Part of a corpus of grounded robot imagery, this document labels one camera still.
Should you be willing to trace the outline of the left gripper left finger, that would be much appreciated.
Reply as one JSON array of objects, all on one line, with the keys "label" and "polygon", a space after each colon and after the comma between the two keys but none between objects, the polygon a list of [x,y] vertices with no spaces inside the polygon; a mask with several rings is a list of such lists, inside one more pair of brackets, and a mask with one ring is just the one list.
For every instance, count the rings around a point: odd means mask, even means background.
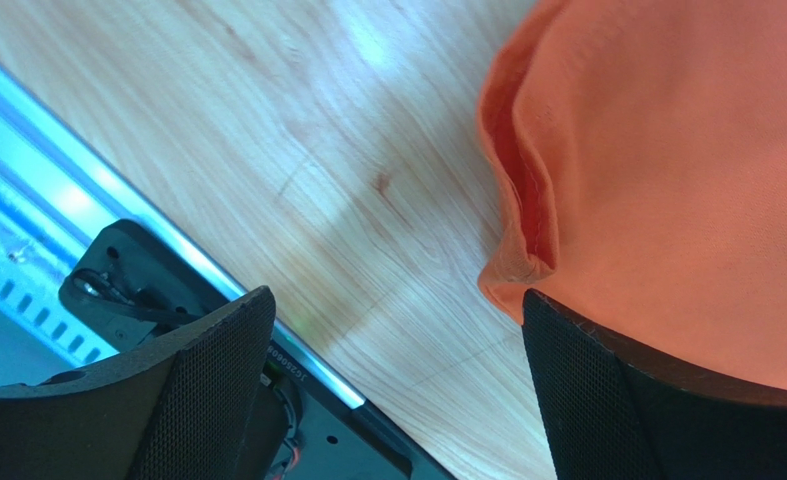
[{"label": "left gripper left finger", "polygon": [[0,479],[262,479],[255,404],[276,303],[259,287],[131,351],[0,387]]}]

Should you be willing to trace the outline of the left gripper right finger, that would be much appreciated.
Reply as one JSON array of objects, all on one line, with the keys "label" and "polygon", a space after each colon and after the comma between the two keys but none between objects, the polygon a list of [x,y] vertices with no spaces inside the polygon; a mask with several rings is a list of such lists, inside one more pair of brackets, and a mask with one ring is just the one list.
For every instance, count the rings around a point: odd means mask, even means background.
[{"label": "left gripper right finger", "polygon": [[522,336],[560,479],[787,479],[787,390],[622,335],[540,292]]}]

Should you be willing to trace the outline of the orange t shirt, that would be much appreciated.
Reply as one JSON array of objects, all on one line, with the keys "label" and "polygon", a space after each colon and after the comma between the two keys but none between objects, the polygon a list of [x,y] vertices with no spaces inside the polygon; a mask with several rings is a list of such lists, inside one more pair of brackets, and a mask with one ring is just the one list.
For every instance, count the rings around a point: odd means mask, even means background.
[{"label": "orange t shirt", "polygon": [[537,290],[703,368],[787,389],[787,1],[540,1],[477,108],[500,244]]}]

